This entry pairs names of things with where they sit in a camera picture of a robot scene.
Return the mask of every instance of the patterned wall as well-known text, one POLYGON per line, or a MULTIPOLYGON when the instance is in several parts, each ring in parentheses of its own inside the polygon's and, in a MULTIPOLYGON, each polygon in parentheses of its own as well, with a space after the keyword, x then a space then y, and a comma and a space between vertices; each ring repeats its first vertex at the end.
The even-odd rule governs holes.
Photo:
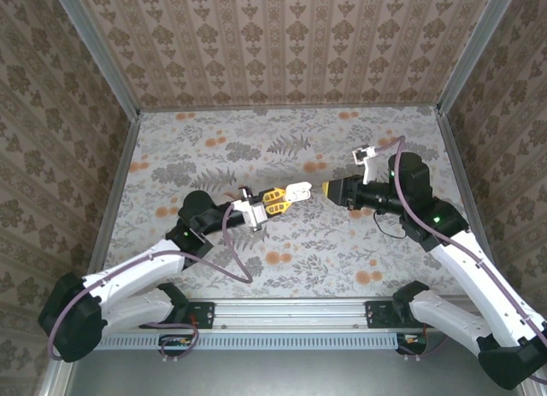
POLYGON ((128 121, 57 0, 0 0, 0 395, 32 394, 36 322, 85 273, 128 121))
POLYGON ((547 0, 514 0, 450 110, 492 253, 547 313, 547 0))
POLYGON ((82 0, 140 106, 436 102, 488 0, 82 0))

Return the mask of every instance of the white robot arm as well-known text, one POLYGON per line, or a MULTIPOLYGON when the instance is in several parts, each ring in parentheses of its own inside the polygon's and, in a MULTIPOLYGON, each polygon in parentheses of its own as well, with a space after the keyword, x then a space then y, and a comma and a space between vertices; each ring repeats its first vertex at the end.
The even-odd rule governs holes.
POLYGON ((432 195, 429 168, 418 155, 402 152, 400 145, 388 161, 389 181, 370 180, 368 160, 384 149, 353 151, 364 175, 327 182, 324 193, 349 210, 368 207, 399 216, 406 234, 449 270, 481 314, 472 315, 415 281, 393 295, 400 319, 438 328, 476 355, 499 386, 516 387, 547 363, 547 323, 499 273, 456 208, 432 195))
POLYGON ((229 244, 228 228, 245 225, 261 229, 264 222, 284 213, 291 204, 308 199, 310 188, 308 182, 299 182, 254 196, 244 186, 240 188, 241 199, 222 205, 215 205, 204 191, 191 192, 179 210, 176 226, 150 249, 113 268, 83 278, 67 274, 56 283, 38 317, 50 337, 50 355, 58 358, 53 354, 55 345, 64 361, 73 362, 91 352, 108 334, 148 323, 181 323, 189 301, 175 285, 163 283, 142 291, 195 262, 251 283, 251 275, 238 258, 246 279, 203 258, 212 248, 205 235, 222 229, 229 244))

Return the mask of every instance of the metal frame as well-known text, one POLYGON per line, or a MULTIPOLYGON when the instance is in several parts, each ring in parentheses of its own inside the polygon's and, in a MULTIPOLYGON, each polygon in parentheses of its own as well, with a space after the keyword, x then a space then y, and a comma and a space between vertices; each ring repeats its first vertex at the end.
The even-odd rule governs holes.
MULTIPOLYGON (((163 334, 112 335, 96 347, 100 351, 159 351, 163 334)), ((168 342, 164 350, 184 350, 187 344, 176 343, 177 334, 169 334, 174 342, 168 342)), ((396 350, 395 333, 241 333, 200 332, 196 351, 337 351, 337 350, 396 350)))
POLYGON ((448 114, 510 3, 511 0, 490 0, 486 5, 438 99, 441 114, 448 114))
POLYGON ((85 5, 81 0, 59 1, 101 70, 101 74, 108 81, 127 118, 129 118, 129 121, 136 121, 138 118, 138 101, 133 96, 121 71, 116 67, 115 61, 109 52, 109 45, 101 37, 95 23, 85 9, 85 5))
MULTIPOLYGON (((536 376, 540 379, 547 380, 547 369, 544 367, 537 371, 536 376)), ((530 379, 523 381, 517 388, 519 389, 520 394, 524 396, 547 396, 547 387, 530 379)))
POLYGON ((164 112, 191 112, 191 111, 256 111, 268 109, 339 109, 339 108, 406 108, 406 107, 435 107, 435 103, 287 103, 284 105, 223 105, 212 107, 174 107, 148 109, 142 108, 140 112, 146 114, 158 114, 164 112))
MULTIPOLYGON (((110 240, 114 231, 114 224, 118 216, 120 208, 121 196, 123 188, 126 184, 129 166, 131 164, 133 151, 137 144, 138 130, 140 129, 140 121, 137 119, 131 122, 127 133, 126 143, 123 146, 120 163, 116 170, 112 190, 110 191, 109 201, 106 205, 106 210, 103 217, 103 222, 99 228, 95 248, 91 254, 89 266, 90 273, 100 270, 106 259, 106 254, 109 250, 110 240)), ((44 381, 40 388, 39 396, 62 396, 65 394, 68 385, 68 379, 72 372, 73 364, 56 362, 50 360, 48 368, 45 371, 44 381)))
POLYGON ((450 128, 448 117, 446 114, 440 114, 436 109, 435 116, 437 116, 438 127, 441 131, 441 136, 443 137, 448 158, 450 159, 450 165, 452 166, 454 176, 456 177, 456 184, 458 185, 460 195, 462 196, 463 208, 468 216, 469 226, 475 234, 475 238, 477 238, 480 247, 488 258, 494 262, 490 246, 488 245, 488 239, 486 238, 486 232, 482 226, 482 221, 480 220, 479 210, 477 210, 477 204, 473 198, 471 186, 469 185, 468 177, 465 173, 465 168, 463 167, 462 157, 460 157, 460 152, 458 151, 456 139, 450 128))
MULTIPOLYGON (((464 295, 444 297, 459 308, 478 314, 479 311, 464 295)), ((230 333, 419 333, 419 328, 370 329, 367 325, 365 303, 374 300, 391 300, 389 297, 362 298, 253 298, 253 299, 192 299, 191 302, 214 302, 213 328, 204 330, 215 334, 230 333)), ((128 334, 143 333, 130 329, 128 334)), ((146 329, 146 333, 165 334, 164 329, 146 329)), ((169 333, 185 329, 169 329, 169 333)))

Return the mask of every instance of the floral tablecloth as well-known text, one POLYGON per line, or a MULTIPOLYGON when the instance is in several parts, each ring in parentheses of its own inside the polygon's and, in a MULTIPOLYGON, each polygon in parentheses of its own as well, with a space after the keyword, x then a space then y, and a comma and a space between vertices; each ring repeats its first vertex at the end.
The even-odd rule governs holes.
MULTIPOLYGON (((358 145, 384 145, 404 134, 408 149, 429 165, 435 194, 463 212, 432 107, 150 113, 140 121, 106 267, 154 245, 192 190, 209 192, 219 204, 237 197, 242 185, 258 193, 306 180, 314 186, 311 199, 262 231, 231 231, 252 285, 202 264, 171 280, 191 298, 391 295, 413 280, 442 294, 462 293, 416 243, 383 235, 371 210, 349 212, 321 192, 323 181, 362 173, 351 156, 358 145)), ((386 179, 389 155, 377 158, 380 178, 386 179)), ((395 216, 379 216, 379 224, 403 235, 395 216)), ((209 240, 215 248, 208 258, 239 272, 220 233, 209 240)))

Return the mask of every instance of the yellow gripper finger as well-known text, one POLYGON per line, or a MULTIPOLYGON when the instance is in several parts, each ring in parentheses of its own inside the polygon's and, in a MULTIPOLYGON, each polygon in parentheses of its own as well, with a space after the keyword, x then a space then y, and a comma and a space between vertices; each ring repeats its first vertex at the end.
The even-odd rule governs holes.
POLYGON ((262 202, 264 204, 271 204, 272 202, 283 198, 285 195, 286 195, 285 189, 274 188, 273 190, 266 192, 262 196, 262 202))
POLYGON ((275 204, 268 205, 266 207, 266 212, 269 215, 279 215, 285 213, 286 210, 291 206, 290 202, 278 202, 275 204))

